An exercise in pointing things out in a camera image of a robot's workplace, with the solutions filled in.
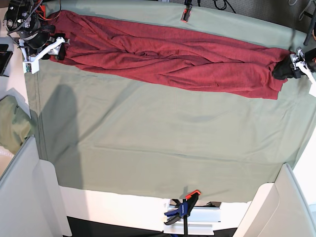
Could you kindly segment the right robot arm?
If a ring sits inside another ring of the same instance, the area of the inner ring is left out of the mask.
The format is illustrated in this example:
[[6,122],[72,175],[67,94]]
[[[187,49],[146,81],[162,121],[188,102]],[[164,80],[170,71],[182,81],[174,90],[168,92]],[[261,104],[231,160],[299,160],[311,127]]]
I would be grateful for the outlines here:
[[57,33],[56,27],[50,22],[59,17],[61,11],[52,18],[45,16],[45,6],[41,0],[11,0],[4,16],[7,35],[13,33],[19,36],[14,42],[18,44],[24,57],[24,62],[41,58],[47,60],[54,55],[58,60],[65,57],[65,43],[69,41],[65,34]]

